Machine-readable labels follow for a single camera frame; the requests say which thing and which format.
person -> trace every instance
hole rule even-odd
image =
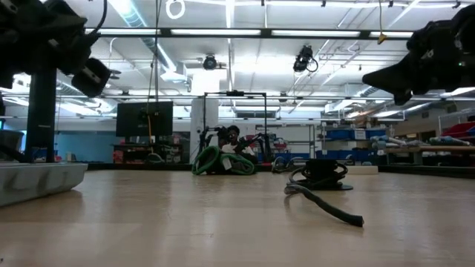
[[[235,148],[236,146],[238,146],[239,133],[240,133],[240,130],[236,125],[229,126],[228,127],[229,143],[226,145],[223,145],[223,147],[221,148],[221,151],[224,153],[232,153],[232,154],[241,155],[245,159],[249,160],[250,162],[257,164],[258,158],[254,155],[254,151],[252,151],[252,149],[249,146],[243,148],[242,151],[238,151],[236,153]]]

ceiling duct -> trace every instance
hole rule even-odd
[[[108,0],[108,2],[129,27],[148,27],[132,0]],[[162,71],[168,74],[167,76],[162,76],[162,79],[167,82],[188,82],[184,66],[180,67],[180,70],[184,71],[178,70],[173,60],[170,59],[160,44],[157,43],[157,46],[155,46],[155,38],[140,38],[140,40],[153,54],[157,55],[158,62],[162,65]]]

wooden floor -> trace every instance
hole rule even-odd
[[[348,177],[321,192],[356,228],[285,176],[97,171],[64,194],[0,208],[0,267],[475,266],[475,181]]]

monitor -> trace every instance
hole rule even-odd
[[[173,132],[173,102],[119,103],[116,136],[148,136],[148,116],[152,136]]]

ceiling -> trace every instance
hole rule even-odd
[[[102,0],[66,2],[88,19],[87,27],[96,27],[102,16]],[[381,9],[377,1],[326,1],[327,6],[321,7],[321,1],[274,0],[266,1],[266,6],[262,7],[260,0],[193,0],[184,1],[186,9],[183,16],[171,19],[166,2],[163,0],[161,4],[159,27],[379,30],[381,18],[383,30],[417,30],[431,20],[451,19],[460,9],[452,8],[454,1],[437,0],[394,1],[393,7],[388,7],[389,1],[383,1]],[[471,2],[475,1],[462,1],[463,4]],[[103,27],[128,27],[117,11],[121,8],[120,3],[132,3],[145,25],[153,27],[156,20],[154,0],[108,0],[108,15]],[[178,14],[180,4],[171,4],[170,11]],[[185,64],[190,78],[205,71],[200,67],[201,60],[207,54],[213,54],[224,66],[231,66],[234,73],[232,89],[266,92],[269,95],[287,92],[291,96],[354,96],[367,88],[361,83],[364,74],[397,63],[407,52],[403,41],[385,41],[378,45],[376,41],[332,39],[232,39],[232,56],[229,56],[228,39],[163,38],[158,42],[173,62]],[[295,55],[303,45],[312,46],[319,69],[298,77],[292,66]],[[121,94],[125,90],[130,94],[146,95],[150,87],[151,94],[154,93],[154,85],[150,86],[153,55],[141,39],[101,38],[92,47],[91,56],[122,72],[120,79],[109,81],[104,94]],[[220,79],[220,90],[228,90],[227,69],[213,72]],[[69,82],[67,77],[62,76],[61,79]],[[161,98],[190,94],[189,86],[183,83],[159,79],[158,86]],[[371,96],[390,95],[378,90]],[[175,101],[176,105],[190,103],[189,99]],[[305,101],[299,106],[323,107],[327,103]],[[253,101],[236,103],[237,106],[262,104]],[[278,101],[269,104],[281,105]]]

